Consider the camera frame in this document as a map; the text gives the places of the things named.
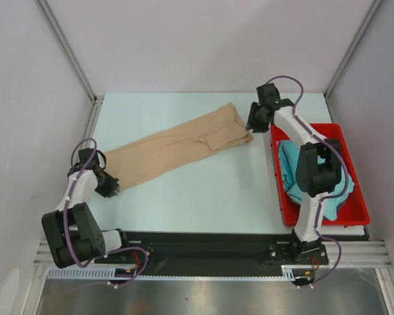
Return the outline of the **beige t shirt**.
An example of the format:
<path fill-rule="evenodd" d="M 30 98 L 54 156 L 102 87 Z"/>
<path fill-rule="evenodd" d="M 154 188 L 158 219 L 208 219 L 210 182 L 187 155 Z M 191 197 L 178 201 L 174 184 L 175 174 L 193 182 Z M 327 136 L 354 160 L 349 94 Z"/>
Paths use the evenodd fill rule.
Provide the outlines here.
<path fill-rule="evenodd" d="M 228 103 L 213 112 L 104 153 L 106 172 L 121 190 L 138 186 L 223 150 L 249 144 L 253 135 Z"/>

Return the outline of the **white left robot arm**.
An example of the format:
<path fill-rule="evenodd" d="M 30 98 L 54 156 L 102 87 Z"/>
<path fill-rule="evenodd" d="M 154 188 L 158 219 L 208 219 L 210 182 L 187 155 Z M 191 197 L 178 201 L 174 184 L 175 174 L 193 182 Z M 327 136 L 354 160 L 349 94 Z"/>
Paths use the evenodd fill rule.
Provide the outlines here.
<path fill-rule="evenodd" d="M 88 202 L 94 193 L 115 197 L 120 192 L 118 179 L 105 171 L 106 157 L 92 148 L 79 151 L 79 161 L 68 172 L 68 187 L 55 211 L 42 216 L 41 224 L 58 268 L 86 267 L 95 259 L 110 254 L 116 261 L 127 261 L 132 247 L 120 229 L 102 231 Z"/>

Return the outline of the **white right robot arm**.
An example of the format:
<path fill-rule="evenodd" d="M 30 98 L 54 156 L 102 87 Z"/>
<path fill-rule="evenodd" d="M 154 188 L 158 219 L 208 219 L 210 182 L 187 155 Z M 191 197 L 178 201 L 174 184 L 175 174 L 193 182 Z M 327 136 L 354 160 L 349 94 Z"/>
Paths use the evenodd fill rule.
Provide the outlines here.
<path fill-rule="evenodd" d="M 257 88 L 246 130 L 266 133 L 271 126 L 281 129 L 299 149 L 295 180 L 303 197 L 297 224 L 284 253 L 272 263 L 309 264 L 324 255 L 320 233 L 327 201 L 340 182 L 348 183 L 348 171 L 340 154 L 340 143 L 328 140 L 296 113 L 296 105 L 282 98 L 274 83 Z"/>

